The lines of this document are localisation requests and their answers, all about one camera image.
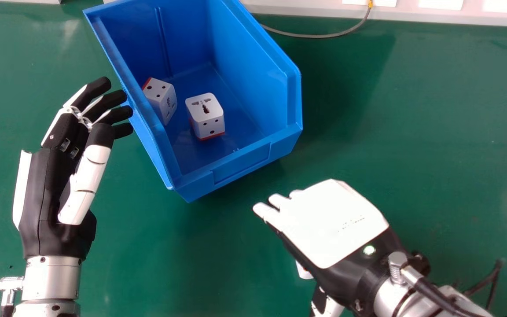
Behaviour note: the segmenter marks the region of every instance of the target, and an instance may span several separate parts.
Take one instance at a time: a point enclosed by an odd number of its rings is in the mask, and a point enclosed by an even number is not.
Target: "white cube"
[[[177,110],[177,95],[173,85],[150,77],[143,85],[142,91],[155,108],[163,125],[167,125]]]
[[[185,100],[193,131],[199,140],[224,134],[224,110],[213,94],[208,92]]]

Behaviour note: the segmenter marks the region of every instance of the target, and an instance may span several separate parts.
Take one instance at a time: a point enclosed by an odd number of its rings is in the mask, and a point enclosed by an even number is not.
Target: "green table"
[[[81,13],[96,4],[0,4],[0,277],[24,272],[11,221],[19,151],[37,149],[80,85],[105,75],[119,88]],[[315,33],[351,23],[260,19]],[[294,153],[187,204],[135,135],[115,144],[92,206],[85,317],[306,316],[314,282],[250,208],[330,177],[375,203],[437,283],[468,287],[507,259],[507,28],[371,21],[334,40],[275,39],[303,75]],[[507,315],[507,265],[493,312]]]

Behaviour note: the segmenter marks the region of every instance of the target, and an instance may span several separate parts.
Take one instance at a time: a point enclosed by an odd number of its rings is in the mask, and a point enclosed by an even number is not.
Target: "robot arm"
[[[132,133],[122,90],[103,95],[110,81],[83,86],[52,121],[36,153],[21,152],[13,223],[26,260],[25,275],[4,277],[1,315],[79,316],[81,264],[95,239],[97,220],[89,207],[115,139]],[[16,291],[22,303],[14,308]]]
[[[310,316],[491,317],[450,286],[425,278],[427,259],[406,251],[382,213],[333,179],[290,197],[275,194],[254,212],[316,279]]]

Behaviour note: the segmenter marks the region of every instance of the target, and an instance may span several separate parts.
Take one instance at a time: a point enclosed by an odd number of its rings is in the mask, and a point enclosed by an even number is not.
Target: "bin bottom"
[[[265,135],[244,111],[240,101],[211,64],[161,80],[173,84],[177,93],[177,111],[165,130],[182,175],[264,138]],[[206,92],[217,96],[223,107],[226,133],[217,138],[199,141],[189,125],[185,99]],[[161,127],[151,128],[153,133],[158,135]]]

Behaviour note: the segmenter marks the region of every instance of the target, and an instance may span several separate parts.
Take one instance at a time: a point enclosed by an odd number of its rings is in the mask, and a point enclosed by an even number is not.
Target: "blue storage bin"
[[[238,0],[118,0],[84,10],[168,189],[191,202],[290,153],[302,131],[300,72]],[[141,86],[175,86],[163,126]],[[226,133],[199,141],[185,99],[211,92]]]

